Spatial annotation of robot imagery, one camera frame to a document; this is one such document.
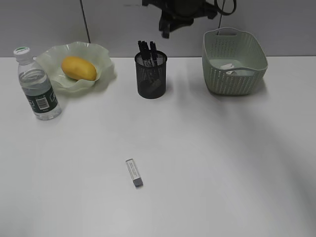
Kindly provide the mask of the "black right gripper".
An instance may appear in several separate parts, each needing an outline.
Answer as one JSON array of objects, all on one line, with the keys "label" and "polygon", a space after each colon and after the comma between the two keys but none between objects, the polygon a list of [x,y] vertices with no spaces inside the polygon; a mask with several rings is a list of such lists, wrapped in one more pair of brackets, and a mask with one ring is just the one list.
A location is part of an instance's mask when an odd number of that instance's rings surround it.
[{"label": "black right gripper", "polygon": [[169,38],[172,24],[192,24],[194,19],[217,16],[215,5],[206,0],[142,0],[142,6],[153,5],[161,10],[159,31]]}]

